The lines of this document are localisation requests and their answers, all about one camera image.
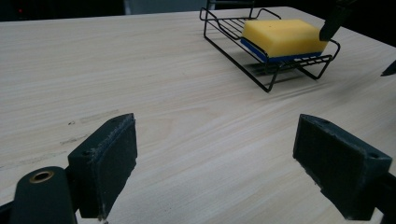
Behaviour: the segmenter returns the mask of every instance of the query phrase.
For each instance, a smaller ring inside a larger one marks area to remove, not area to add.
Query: dark background
[[[256,0],[255,7],[294,7],[325,20],[335,0]],[[396,47],[396,0],[358,0],[351,8],[344,27]],[[124,10],[123,0],[0,0],[0,21],[114,16]]]

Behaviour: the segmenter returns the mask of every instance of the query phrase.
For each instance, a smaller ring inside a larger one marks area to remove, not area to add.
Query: sponge
[[[328,43],[319,40],[319,32],[301,20],[246,21],[241,42],[265,61],[265,55],[250,41],[267,53],[270,62],[276,62],[319,56]]]

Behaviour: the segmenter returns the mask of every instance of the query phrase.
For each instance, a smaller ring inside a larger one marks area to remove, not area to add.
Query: black wire soap dish
[[[341,48],[341,45],[338,42],[330,39],[329,42],[333,43],[336,46],[335,53],[333,54],[307,56],[302,58],[285,59],[272,62],[271,58],[268,57],[267,52],[265,52],[265,50],[261,49],[248,39],[242,37],[242,32],[245,26],[245,21],[257,20],[262,12],[267,12],[280,20],[281,17],[266,8],[261,8],[255,17],[252,17],[252,12],[253,8],[250,9],[248,17],[218,18],[211,10],[203,7],[200,11],[200,20],[205,22],[205,39],[266,92],[271,91],[274,84],[276,83],[276,77],[280,72],[290,69],[298,69],[299,71],[303,72],[305,75],[313,78],[314,80],[320,79],[324,71],[328,67],[329,63],[335,59]],[[257,63],[255,67],[258,67],[257,65],[259,65],[260,73],[266,76],[270,76],[269,83],[263,84],[256,78],[255,72],[251,71],[251,69],[248,69],[247,65],[242,65],[240,60],[235,59],[235,57],[231,56],[230,53],[226,52],[225,48],[215,43],[215,39],[216,42],[219,43],[218,36],[212,38],[209,37],[209,35],[215,35],[216,33],[225,35],[228,39],[233,41],[237,47],[242,49],[245,53],[247,53],[247,55],[250,55],[249,57],[252,58],[255,63]],[[322,65],[317,75],[313,75],[311,72],[305,69],[305,67],[314,64]]]

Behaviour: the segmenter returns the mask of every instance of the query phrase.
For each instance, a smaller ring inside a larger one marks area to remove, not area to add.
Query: wood grain
[[[66,167],[105,121],[134,113],[137,165],[110,223],[348,223],[292,158],[298,118],[328,119],[395,158],[396,79],[380,75],[396,48],[342,28],[323,78],[291,71],[265,93],[204,40],[198,17],[0,23],[0,204],[22,176]]]

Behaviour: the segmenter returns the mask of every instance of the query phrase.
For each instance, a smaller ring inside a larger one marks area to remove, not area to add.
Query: blue sponge layer
[[[301,58],[309,58],[309,57],[318,57],[321,55],[322,52],[313,52],[313,53],[306,53],[306,54],[296,54],[296,55],[288,55],[288,56],[281,56],[281,57],[267,57],[261,50],[257,49],[253,45],[251,45],[245,38],[241,39],[241,43],[245,45],[248,49],[250,49],[254,54],[256,54],[263,62],[276,63],[281,61],[291,61],[294,59],[301,59]]]

